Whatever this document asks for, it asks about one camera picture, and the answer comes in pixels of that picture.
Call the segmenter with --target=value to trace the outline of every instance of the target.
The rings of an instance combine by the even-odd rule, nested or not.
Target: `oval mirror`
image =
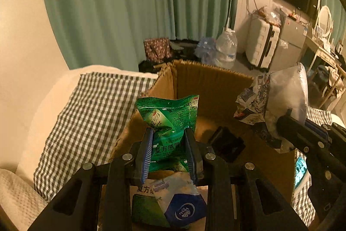
[[[323,30],[322,37],[329,36],[330,28],[332,25],[332,15],[328,6],[321,7],[320,13],[318,14],[318,26]]]

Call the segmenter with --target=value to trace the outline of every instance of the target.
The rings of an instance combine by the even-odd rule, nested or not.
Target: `suitcase handle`
[[[264,55],[265,57],[268,56],[268,53],[269,53],[269,50],[270,50],[271,46],[272,46],[272,41],[270,41],[269,44],[268,44],[267,50],[265,51],[265,55]]]

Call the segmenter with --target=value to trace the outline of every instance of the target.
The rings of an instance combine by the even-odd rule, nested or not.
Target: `green medicine package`
[[[196,127],[199,95],[179,100],[145,97],[137,99],[144,121],[155,130],[149,171],[188,172],[184,151],[184,129]]]

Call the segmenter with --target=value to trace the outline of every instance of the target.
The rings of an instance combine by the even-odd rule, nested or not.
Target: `white textured blanket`
[[[0,169],[0,206],[19,231],[27,231],[46,205],[19,176]]]

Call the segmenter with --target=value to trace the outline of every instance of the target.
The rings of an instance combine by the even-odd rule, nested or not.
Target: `plastic bag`
[[[264,6],[258,10],[258,14],[266,20],[269,24],[274,26],[281,26],[280,15],[274,9]]]
[[[157,180],[151,189],[171,226],[184,227],[207,216],[207,204],[186,172]]]
[[[195,49],[195,55],[203,64],[214,65],[216,51],[215,39],[203,37]]]
[[[179,100],[146,97],[137,99],[144,121],[155,129],[149,171],[189,171],[182,143],[185,128],[195,130],[199,95]]]
[[[289,152],[294,147],[277,133],[276,122],[292,109],[291,117],[305,123],[308,83],[304,66],[299,63],[295,67],[256,77],[250,88],[238,96],[236,103],[236,119],[246,124],[264,121],[270,136],[263,134],[261,138],[279,153]]]
[[[280,153],[286,153],[294,146],[281,137],[276,130],[279,117],[292,109],[291,117],[305,123],[308,109],[308,82],[303,64],[273,72],[270,76],[270,90],[264,116],[265,124],[273,138],[281,139]]]
[[[288,49],[288,42],[280,39],[279,46],[281,46],[283,49]]]

